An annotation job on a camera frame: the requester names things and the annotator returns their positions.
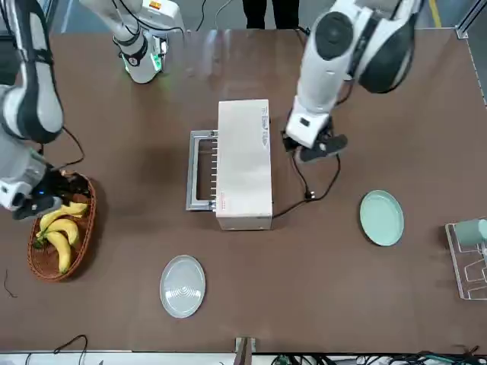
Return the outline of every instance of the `white plate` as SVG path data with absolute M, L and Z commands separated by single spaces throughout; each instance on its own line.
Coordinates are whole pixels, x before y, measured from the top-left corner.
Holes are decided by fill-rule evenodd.
M 380 246 L 392 246 L 404 231 L 404 215 L 399 202 L 388 192 L 369 192 L 360 205 L 360 222 L 365 234 Z
M 181 255 L 164 268 L 159 295 L 166 311 L 175 318 L 194 314 L 205 296 L 205 272 L 192 256 Z

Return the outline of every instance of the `metal rack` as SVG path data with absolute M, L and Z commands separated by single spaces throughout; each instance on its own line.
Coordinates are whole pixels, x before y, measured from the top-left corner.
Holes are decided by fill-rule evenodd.
M 455 226 L 447 224 L 445 230 L 460 297 L 465 300 L 487 300 L 487 242 L 479 242 L 471 248 L 462 247 Z

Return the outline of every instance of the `tabletop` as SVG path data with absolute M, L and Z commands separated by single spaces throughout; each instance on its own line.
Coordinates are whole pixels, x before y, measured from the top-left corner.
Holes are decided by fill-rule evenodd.
M 302 198 L 283 148 L 302 35 L 211 31 L 170 40 L 167 73 L 132 82 L 108 35 L 53 36 L 65 124 L 86 151 L 77 171 L 99 195 L 90 257 L 73 280 L 47 284 L 27 265 L 30 222 L 0 212 L 0 349 L 51 350 L 81 333 L 90 349 L 215 351 L 252 336 L 258 351 L 458 352 L 487 348 L 482 301 L 459 298 L 442 228 L 485 215 L 487 123 L 465 40 L 420 30 L 403 85 L 355 86 L 333 110 L 349 138 L 329 196 L 266 232 L 221 232 L 212 213 L 185 211 L 189 133 L 216 129 L 219 100 L 269 99 L 275 211 Z M 78 157 L 62 135 L 54 165 Z M 322 191 L 336 161 L 303 166 Z M 385 189 L 403 207 L 398 244 L 361 232 L 358 206 Z M 202 306 L 188 319 L 161 305 L 164 266 L 187 254 L 205 269 Z

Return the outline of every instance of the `mint green plate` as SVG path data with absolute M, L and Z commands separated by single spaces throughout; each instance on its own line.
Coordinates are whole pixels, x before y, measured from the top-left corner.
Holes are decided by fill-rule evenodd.
M 362 199 L 360 222 L 368 238 L 379 246 L 392 246 L 403 235 L 401 205 L 384 190 L 373 190 Z

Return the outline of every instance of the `woven basket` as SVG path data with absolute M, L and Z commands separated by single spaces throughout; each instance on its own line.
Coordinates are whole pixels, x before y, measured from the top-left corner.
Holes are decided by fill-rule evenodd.
M 69 267 L 69 270 L 64 274 L 59 272 L 59 256 L 53 245 L 50 243 L 46 244 L 42 249 L 36 249 L 33 246 L 36 241 L 36 233 L 40 231 L 40 219 L 36 219 L 33 224 L 27 250 L 27 260 L 29 262 L 30 270 L 32 270 L 32 272 L 41 280 L 49 282 L 65 280 L 75 272 L 87 252 L 91 233 L 93 232 L 93 224 L 97 208 L 97 196 L 91 181 L 86 176 L 83 177 L 88 181 L 88 189 L 91 198 L 87 198 L 81 194 L 74 194 L 72 197 L 72 201 L 76 203 L 87 203 L 88 209 L 81 218 L 68 217 L 68 219 L 73 220 L 78 225 L 79 240 L 75 245 L 71 246 L 72 264 Z

